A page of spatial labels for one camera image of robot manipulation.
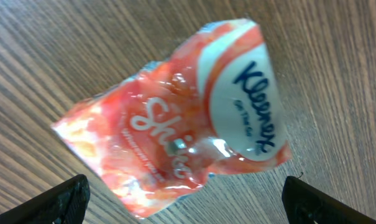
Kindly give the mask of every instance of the plastic wrapper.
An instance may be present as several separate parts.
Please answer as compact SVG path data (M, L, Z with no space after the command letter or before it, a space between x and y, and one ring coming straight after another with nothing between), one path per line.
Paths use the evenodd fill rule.
M196 192L211 173L260 172L291 158L267 49L248 19L207 24L167 61L52 127L137 218Z

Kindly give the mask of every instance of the shiny plastic surface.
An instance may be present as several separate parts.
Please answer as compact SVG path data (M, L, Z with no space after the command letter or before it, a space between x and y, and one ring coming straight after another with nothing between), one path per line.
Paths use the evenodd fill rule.
M137 218L196 192L209 173L291 158L266 46L247 19L206 25L53 129Z

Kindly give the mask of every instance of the brown wooden surface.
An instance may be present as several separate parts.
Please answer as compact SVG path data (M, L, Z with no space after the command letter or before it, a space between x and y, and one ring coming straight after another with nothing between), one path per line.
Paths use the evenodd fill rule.
M376 0L0 1L0 213L86 174L86 222L135 223L49 125L205 23L245 16L262 26L295 158L215 177L143 223L287 223L283 183L301 171L376 219Z

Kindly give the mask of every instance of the orange stripe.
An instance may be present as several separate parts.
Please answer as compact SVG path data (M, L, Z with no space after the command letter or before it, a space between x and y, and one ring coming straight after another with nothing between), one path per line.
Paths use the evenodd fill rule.
M213 126L213 122L210 119L210 94L213 90L213 87L216 83L216 80L220 76L221 72L224 70L226 66L229 65L233 60L235 60L238 56L258 47L260 44L264 42L262 38L261 31L259 26L255 26L239 37L218 59L215 63L214 68L211 70L211 73L208 77L206 88L204 89L204 106L206 108L207 116L210 120L211 129L213 130L214 134L216 131Z

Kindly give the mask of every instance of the crumpled package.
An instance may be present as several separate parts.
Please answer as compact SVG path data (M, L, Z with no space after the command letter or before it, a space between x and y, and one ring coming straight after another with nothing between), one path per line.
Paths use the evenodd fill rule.
M267 48L249 19L205 25L52 128L137 218L198 191L209 174L292 157Z

